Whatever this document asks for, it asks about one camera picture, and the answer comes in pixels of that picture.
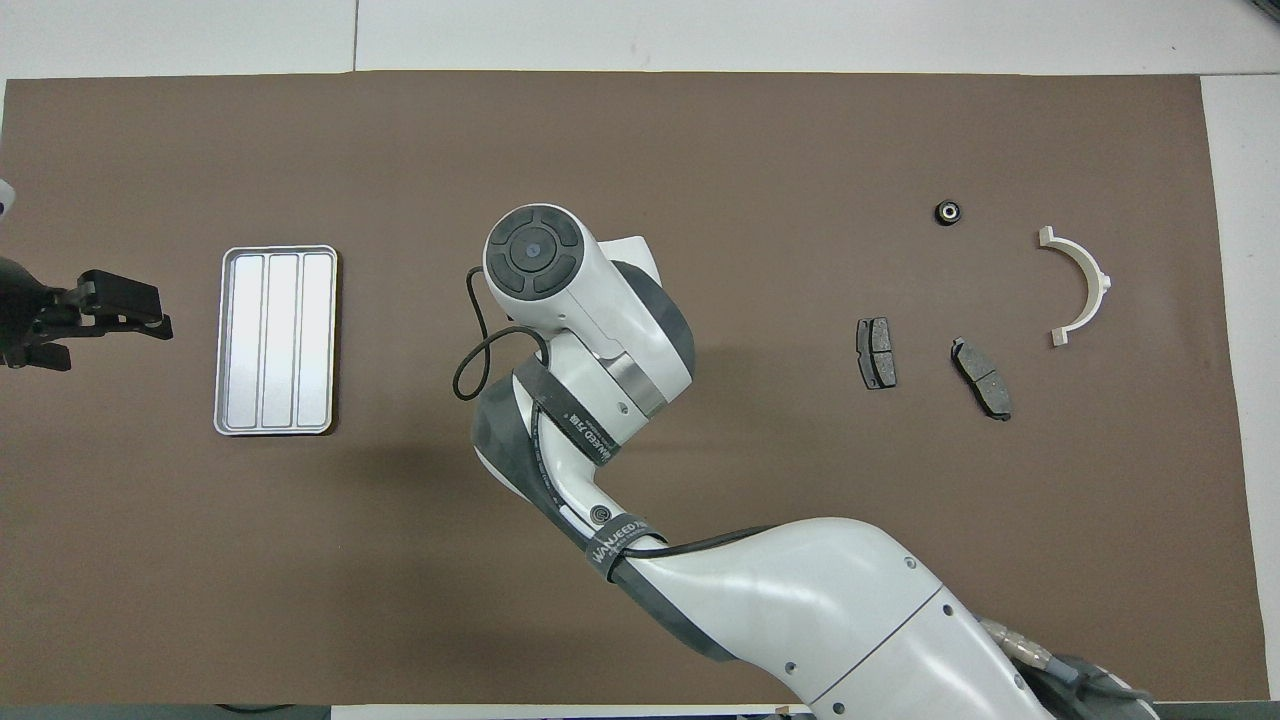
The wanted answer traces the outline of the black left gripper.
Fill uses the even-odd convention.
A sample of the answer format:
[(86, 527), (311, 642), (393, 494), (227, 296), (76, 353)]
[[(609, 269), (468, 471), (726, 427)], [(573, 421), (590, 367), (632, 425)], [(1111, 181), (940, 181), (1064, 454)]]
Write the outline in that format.
[[(79, 275), (86, 313), (160, 313), (161, 301), (155, 286), (123, 275), (92, 269)], [(72, 368), (69, 350), (55, 341), (68, 328), (82, 324), (81, 310), (64, 304), (64, 290), (35, 279), (20, 264), (1, 259), (1, 352), (12, 369), (36, 366), (52, 372)], [(123, 315), (93, 315), (93, 324), (84, 327), (86, 337), (133, 332), (168, 341), (173, 338), (172, 319), (143, 322)]]

